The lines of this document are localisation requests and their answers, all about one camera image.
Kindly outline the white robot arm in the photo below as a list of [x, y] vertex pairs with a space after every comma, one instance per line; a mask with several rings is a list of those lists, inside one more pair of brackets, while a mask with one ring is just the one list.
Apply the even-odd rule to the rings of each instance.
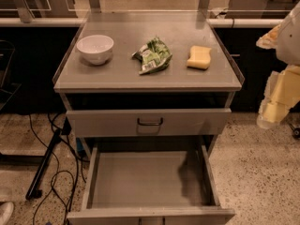
[[269, 129], [279, 125], [300, 101], [300, 3], [281, 24], [260, 37], [256, 46], [275, 49], [277, 59], [287, 65], [271, 73], [264, 89], [257, 125]]

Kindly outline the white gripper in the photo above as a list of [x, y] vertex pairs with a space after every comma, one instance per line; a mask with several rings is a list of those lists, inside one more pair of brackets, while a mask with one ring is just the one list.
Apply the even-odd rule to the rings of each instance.
[[263, 129], [274, 128], [300, 101], [300, 67], [288, 65], [281, 72], [273, 71], [263, 94], [256, 123]]

